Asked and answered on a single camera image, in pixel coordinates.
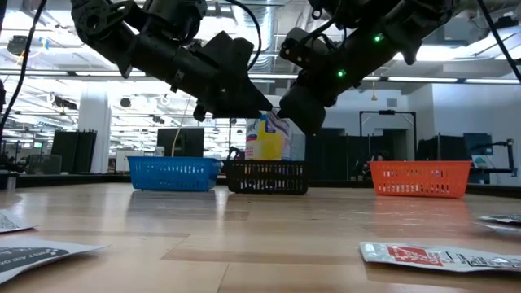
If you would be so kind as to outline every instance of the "white column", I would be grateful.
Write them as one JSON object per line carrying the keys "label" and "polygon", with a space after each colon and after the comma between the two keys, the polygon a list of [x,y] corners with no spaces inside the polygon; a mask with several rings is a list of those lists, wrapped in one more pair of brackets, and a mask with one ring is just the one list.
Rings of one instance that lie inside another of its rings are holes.
{"label": "white column", "polygon": [[107,92],[107,84],[84,82],[80,100],[79,131],[94,130],[96,143],[92,156],[92,173],[108,171],[108,151],[111,142],[112,110]]}

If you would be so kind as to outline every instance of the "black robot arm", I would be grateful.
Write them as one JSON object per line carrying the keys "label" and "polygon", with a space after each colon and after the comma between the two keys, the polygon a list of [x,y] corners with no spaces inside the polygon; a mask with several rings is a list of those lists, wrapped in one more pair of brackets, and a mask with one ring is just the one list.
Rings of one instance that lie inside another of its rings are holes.
{"label": "black robot arm", "polygon": [[190,45],[207,10],[205,0],[71,0],[78,36],[127,78],[133,68],[197,98],[195,119],[257,118],[271,103],[252,84],[253,44],[220,32],[205,46]]}
{"label": "black robot arm", "polygon": [[317,39],[320,31],[292,29],[280,56],[300,66],[298,78],[280,102],[280,117],[291,118],[306,134],[318,132],[324,107],[337,96],[402,53],[416,61],[422,39],[458,13],[460,0],[309,0],[313,9],[331,15],[338,29],[356,28],[333,45]]}

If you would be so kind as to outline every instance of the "orange plastic basket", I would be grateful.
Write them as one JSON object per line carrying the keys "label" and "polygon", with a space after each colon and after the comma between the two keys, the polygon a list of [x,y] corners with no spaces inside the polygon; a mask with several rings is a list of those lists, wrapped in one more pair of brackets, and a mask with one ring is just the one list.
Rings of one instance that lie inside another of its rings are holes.
{"label": "orange plastic basket", "polygon": [[370,162],[377,195],[461,198],[471,161]]}

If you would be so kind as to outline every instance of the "wooden table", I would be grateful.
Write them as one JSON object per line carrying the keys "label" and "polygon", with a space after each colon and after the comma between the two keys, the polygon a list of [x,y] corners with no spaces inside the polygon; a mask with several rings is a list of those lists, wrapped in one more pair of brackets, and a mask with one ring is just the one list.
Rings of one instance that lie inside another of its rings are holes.
{"label": "wooden table", "polygon": [[457,274],[365,264],[360,241],[452,245],[521,255],[521,236],[473,224],[521,212],[521,200],[376,197],[310,189],[306,196],[134,191],[130,184],[0,194],[34,237],[110,247],[21,274],[13,292],[520,292],[515,273]]}

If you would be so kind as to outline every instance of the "black wire basket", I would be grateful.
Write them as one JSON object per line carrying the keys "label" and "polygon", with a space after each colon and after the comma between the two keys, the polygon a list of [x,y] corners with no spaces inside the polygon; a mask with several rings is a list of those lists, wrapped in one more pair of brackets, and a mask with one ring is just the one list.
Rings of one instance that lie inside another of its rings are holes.
{"label": "black wire basket", "polygon": [[309,172],[304,161],[227,160],[228,188],[244,194],[305,195]]}

